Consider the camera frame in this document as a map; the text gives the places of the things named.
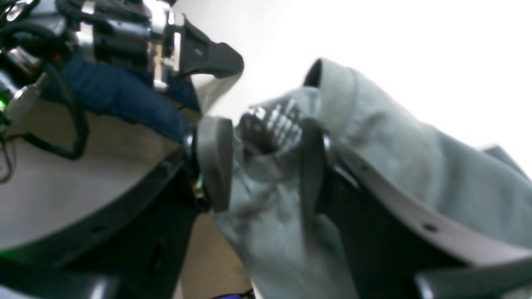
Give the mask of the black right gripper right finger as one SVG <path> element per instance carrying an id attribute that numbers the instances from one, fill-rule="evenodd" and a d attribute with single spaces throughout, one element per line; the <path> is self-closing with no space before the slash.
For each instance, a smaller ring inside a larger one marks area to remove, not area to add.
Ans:
<path id="1" fill-rule="evenodd" d="M 315 121 L 301 126 L 301 194 L 338 229 L 362 299 L 531 297 L 530 250 L 428 210 Z"/>

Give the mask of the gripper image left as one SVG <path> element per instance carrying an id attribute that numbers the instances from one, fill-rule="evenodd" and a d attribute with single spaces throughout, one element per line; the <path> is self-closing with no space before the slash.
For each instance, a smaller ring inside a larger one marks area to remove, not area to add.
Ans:
<path id="1" fill-rule="evenodd" d="M 243 57 L 224 42 L 212 41 L 163 0 L 85 0 L 76 32 L 87 61 L 147 71 L 156 90 L 169 76 L 241 74 Z"/>

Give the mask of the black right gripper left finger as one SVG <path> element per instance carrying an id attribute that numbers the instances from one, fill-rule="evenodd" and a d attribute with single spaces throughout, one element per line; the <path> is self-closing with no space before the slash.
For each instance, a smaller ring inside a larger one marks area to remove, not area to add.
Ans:
<path id="1" fill-rule="evenodd" d="M 1 251 L 2 299 L 171 299 L 193 223 L 214 205 L 201 188 L 205 118 L 137 185 L 58 233 Z"/>

